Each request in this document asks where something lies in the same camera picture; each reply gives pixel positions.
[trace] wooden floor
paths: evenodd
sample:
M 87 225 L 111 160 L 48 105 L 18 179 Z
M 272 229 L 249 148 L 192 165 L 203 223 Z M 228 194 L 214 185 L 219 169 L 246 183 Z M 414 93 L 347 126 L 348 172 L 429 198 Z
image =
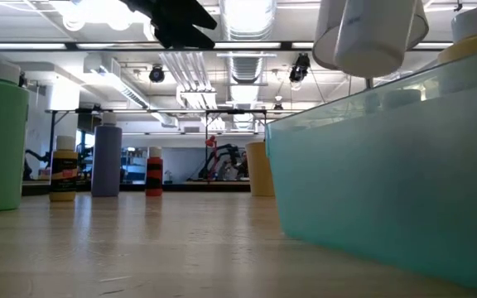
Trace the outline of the wooden floor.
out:
M 0 297 L 474 297 L 286 238 L 248 194 L 24 198 L 0 213 Z

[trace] red cylinder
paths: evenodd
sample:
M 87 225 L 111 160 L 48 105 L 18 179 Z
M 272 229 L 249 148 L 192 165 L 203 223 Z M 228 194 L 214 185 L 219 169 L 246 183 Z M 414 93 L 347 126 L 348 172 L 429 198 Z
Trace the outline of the red cylinder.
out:
M 163 160 L 159 157 L 150 157 L 147 160 L 147 196 L 161 196 L 163 194 Z

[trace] bottle cap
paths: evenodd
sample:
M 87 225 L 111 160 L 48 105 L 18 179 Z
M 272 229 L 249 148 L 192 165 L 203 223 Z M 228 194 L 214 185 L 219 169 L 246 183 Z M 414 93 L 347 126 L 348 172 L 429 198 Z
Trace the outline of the bottle cap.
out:
M 75 150 L 75 137 L 57 136 L 56 150 Z
M 115 113 L 103 113 L 103 125 L 115 125 L 117 124 L 117 117 Z
M 0 80 L 18 85 L 21 72 L 19 66 L 0 60 Z
M 161 147 L 150 147 L 149 156 L 161 158 Z

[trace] yellow bottle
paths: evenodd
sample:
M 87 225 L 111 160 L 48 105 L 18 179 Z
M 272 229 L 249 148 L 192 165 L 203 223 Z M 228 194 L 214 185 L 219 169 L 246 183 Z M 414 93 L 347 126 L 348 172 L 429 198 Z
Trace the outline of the yellow bottle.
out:
M 56 137 L 56 151 L 51 163 L 51 202 L 73 201 L 76 196 L 78 153 L 75 152 L 75 138 Z

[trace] gray cylinder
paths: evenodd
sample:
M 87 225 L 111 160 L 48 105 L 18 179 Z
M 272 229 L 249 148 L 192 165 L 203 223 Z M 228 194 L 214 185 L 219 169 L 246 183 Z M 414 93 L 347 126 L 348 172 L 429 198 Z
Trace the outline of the gray cylinder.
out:
M 118 196 L 121 184 L 121 146 L 123 130 L 105 123 L 95 128 L 92 196 Z

